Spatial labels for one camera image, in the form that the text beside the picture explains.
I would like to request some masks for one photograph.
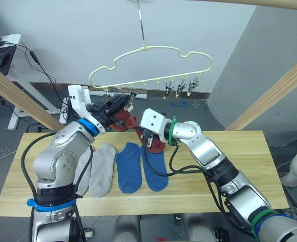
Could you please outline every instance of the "wooden beam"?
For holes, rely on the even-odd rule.
[[[199,1],[260,5],[260,6],[297,10],[297,0],[199,0]]]
[[[53,131],[64,126],[0,72],[0,95]]]
[[[226,130],[242,130],[297,87],[297,64],[240,115]]]

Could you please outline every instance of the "gray sock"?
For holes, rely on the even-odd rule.
[[[92,196],[100,198],[108,193],[112,184],[115,155],[115,148],[109,144],[103,144],[94,152],[89,181],[89,192]]]
[[[87,148],[87,150],[79,158],[79,162],[78,162],[78,165],[77,165],[77,169],[76,169],[76,173],[75,173],[75,178],[73,180],[73,184],[76,184],[80,174],[82,173],[85,165],[88,162],[89,157],[90,157],[90,148]],[[80,196],[84,195],[85,192],[88,189],[89,180],[90,180],[91,166],[92,166],[92,163],[90,163],[89,166],[87,167],[86,172],[84,173],[83,178],[79,183],[77,194],[80,195]]]

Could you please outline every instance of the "gray wall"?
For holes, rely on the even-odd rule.
[[[297,63],[297,11],[257,7],[208,100],[230,125]],[[269,145],[297,138],[297,88],[246,130],[263,130]]]
[[[182,0],[141,4],[147,45],[172,45],[184,53],[196,50],[213,57],[214,68],[201,76],[197,88],[206,92],[214,87],[254,9]],[[114,58],[142,46],[138,11],[127,0],[0,0],[0,34],[10,33],[22,34],[22,41],[59,83],[88,84],[91,71],[112,66]],[[28,67],[21,52],[14,62],[21,78],[48,82]],[[97,83],[136,81],[209,66],[207,58],[179,59],[171,50],[138,53],[119,64],[113,72],[94,76]],[[164,90],[165,84],[140,87]]]

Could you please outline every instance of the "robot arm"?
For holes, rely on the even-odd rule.
[[[78,160],[91,148],[95,136],[104,134],[112,124],[123,125],[114,115],[131,105],[130,95],[93,104],[87,88],[73,85],[68,89],[71,105],[81,119],[57,132],[34,161],[37,192],[28,201],[35,207],[29,236],[32,242],[79,242],[83,237],[81,222],[72,217],[74,213],[78,217],[73,185]]]
[[[252,230],[260,242],[297,241],[297,221],[271,210],[265,196],[228,160],[196,122],[177,123],[147,109],[140,125],[159,135],[162,142],[182,142],[202,169],[220,187],[225,205],[241,228]]]

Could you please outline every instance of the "blue sock on table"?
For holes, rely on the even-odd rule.
[[[140,170],[139,146],[127,143],[125,148],[116,154],[118,185],[123,193],[134,193],[142,185]]]
[[[156,175],[150,170],[150,168],[147,166],[145,162],[144,146],[140,148],[140,154],[143,160],[145,179],[149,188],[151,188],[151,190],[155,192],[159,192],[163,190],[168,185],[168,182],[169,182],[168,177]],[[160,173],[167,173],[167,169],[165,167],[165,162],[164,162],[163,151],[158,154],[153,154],[153,153],[150,153],[150,151],[146,151],[146,155],[147,155],[148,162],[150,163],[150,165],[153,167],[154,170]]]

